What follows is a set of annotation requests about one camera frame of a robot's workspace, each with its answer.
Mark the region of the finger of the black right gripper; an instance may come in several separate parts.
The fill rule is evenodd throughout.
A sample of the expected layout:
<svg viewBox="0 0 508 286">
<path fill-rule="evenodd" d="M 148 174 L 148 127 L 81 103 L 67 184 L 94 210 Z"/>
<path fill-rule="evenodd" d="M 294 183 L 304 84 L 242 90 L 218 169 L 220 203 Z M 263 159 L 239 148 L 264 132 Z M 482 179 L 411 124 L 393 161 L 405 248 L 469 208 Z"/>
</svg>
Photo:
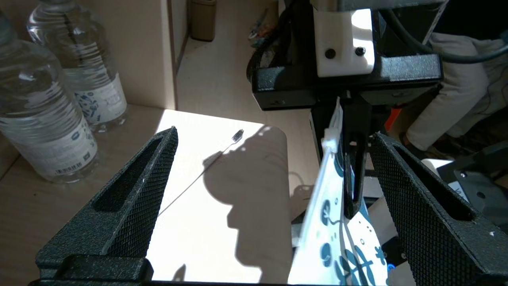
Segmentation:
<svg viewBox="0 0 508 286">
<path fill-rule="evenodd" d="M 343 109 L 342 153 L 344 167 L 344 208 L 347 219 L 360 210 L 371 123 L 371 105 L 361 100 L 345 100 Z"/>
<path fill-rule="evenodd" d="M 334 106 L 313 106 L 310 109 L 310 125 L 318 162 L 321 162 L 323 157 L 321 140 L 324 137 L 325 128 L 329 127 L 334 110 Z"/>
</svg>

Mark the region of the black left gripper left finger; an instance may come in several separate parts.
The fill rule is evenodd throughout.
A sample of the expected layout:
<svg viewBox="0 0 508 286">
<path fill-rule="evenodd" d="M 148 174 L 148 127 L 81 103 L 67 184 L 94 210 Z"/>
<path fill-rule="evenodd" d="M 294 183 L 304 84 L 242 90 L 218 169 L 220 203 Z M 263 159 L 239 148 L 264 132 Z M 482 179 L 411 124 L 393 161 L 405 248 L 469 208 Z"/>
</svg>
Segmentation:
<svg viewBox="0 0 508 286">
<path fill-rule="evenodd" d="M 179 143 L 158 132 L 37 253 L 40 281 L 144 281 L 147 250 Z"/>
</svg>

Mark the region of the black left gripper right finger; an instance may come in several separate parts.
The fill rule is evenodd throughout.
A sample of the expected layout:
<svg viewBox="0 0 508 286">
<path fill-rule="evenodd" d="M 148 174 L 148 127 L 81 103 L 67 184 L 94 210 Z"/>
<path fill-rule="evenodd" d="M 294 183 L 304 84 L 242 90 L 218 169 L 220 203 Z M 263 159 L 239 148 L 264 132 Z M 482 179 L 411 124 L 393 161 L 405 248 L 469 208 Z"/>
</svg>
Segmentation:
<svg viewBox="0 0 508 286">
<path fill-rule="evenodd" d="M 508 237 L 399 142 L 371 158 L 415 281 L 507 281 Z"/>
</svg>

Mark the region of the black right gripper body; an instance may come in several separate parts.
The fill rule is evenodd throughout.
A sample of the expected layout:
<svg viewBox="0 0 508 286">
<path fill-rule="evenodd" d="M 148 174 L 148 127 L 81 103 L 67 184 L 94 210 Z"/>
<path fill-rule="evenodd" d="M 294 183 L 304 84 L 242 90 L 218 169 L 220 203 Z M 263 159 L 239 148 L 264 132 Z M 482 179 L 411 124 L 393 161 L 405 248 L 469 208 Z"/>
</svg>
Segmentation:
<svg viewBox="0 0 508 286">
<path fill-rule="evenodd" d="M 252 93 L 261 110 L 310 108 L 337 97 L 362 97 L 371 105 L 394 106 L 417 99 L 443 78 L 436 54 L 378 57 L 368 75 L 319 78 L 314 68 L 261 68 L 252 76 Z"/>
</svg>

